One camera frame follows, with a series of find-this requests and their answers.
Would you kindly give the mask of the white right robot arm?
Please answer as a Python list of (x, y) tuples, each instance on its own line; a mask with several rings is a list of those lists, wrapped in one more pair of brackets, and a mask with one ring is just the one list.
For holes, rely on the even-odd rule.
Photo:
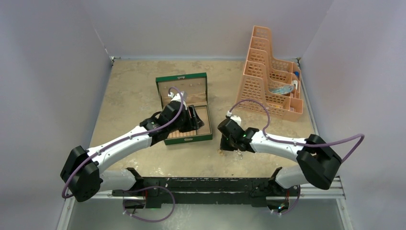
[(324, 140), (311, 134), (307, 138), (286, 138), (263, 133), (249, 127), (244, 130), (238, 122), (226, 118), (218, 125), (222, 134), (220, 149), (251, 153), (268, 153), (296, 162), (292, 167), (282, 168), (269, 181), (269, 189), (280, 195), (294, 185), (312, 184), (328, 190), (342, 164), (341, 157)]

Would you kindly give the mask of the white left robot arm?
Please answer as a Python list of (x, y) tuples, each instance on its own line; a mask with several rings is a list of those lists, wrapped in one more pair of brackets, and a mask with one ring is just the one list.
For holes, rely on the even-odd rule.
[(175, 131), (190, 132), (204, 126), (193, 105), (174, 101), (161, 112), (143, 120), (128, 133), (105, 144), (84, 149), (73, 148), (60, 174), (65, 182), (62, 197), (83, 202), (97, 192), (123, 190), (131, 196), (142, 192), (143, 183), (135, 169), (109, 171), (108, 168), (128, 155), (149, 148)]

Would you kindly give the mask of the silver jewelry piece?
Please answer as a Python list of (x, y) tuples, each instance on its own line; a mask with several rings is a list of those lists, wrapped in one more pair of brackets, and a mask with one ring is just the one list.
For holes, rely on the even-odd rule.
[(234, 152), (236, 153), (236, 155), (237, 155), (237, 158), (238, 158), (238, 159), (240, 159), (240, 160), (242, 160), (242, 159), (243, 159), (243, 154), (242, 154), (242, 152), (241, 152), (241, 151), (239, 151), (239, 150), (235, 150)]

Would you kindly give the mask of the green jewelry box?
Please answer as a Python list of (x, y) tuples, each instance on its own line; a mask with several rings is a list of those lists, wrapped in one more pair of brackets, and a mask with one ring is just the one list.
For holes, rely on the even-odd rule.
[(171, 87), (177, 88), (183, 95), (184, 106), (180, 118), (185, 118), (185, 127), (171, 132), (164, 143), (175, 145), (212, 140), (207, 74), (202, 72), (157, 77), (155, 82), (163, 108), (173, 99), (180, 100), (177, 91), (172, 91), (172, 95), (169, 95)]

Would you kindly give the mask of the blue item in organizer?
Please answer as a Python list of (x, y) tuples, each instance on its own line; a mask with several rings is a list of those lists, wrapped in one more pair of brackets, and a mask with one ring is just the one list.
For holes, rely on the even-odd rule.
[(276, 88), (269, 88), (269, 92), (278, 95), (287, 95), (293, 92), (296, 88), (293, 85), (284, 85)]

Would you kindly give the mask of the peach plastic file organizer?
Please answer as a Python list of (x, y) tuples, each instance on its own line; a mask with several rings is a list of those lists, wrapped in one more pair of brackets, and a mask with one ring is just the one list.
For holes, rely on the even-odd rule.
[[(277, 59), (272, 52), (270, 28), (255, 25), (237, 93), (237, 108), (266, 114), (282, 120), (297, 121), (303, 113), (301, 71), (292, 61)], [(293, 85), (287, 95), (269, 92), (269, 88)]]

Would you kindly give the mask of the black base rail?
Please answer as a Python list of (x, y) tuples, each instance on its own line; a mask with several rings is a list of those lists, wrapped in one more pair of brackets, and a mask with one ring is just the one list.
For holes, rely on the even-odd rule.
[(136, 182), (132, 188), (115, 189), (113, 196), (145, 198), (147, 208), (163, 204), (251, 205), (270, 210), (286, 210), (291, 198), (299, 194), (298, 186), (280, 187), (268, 177), (142, 177), (135, 169), (130, 172)]

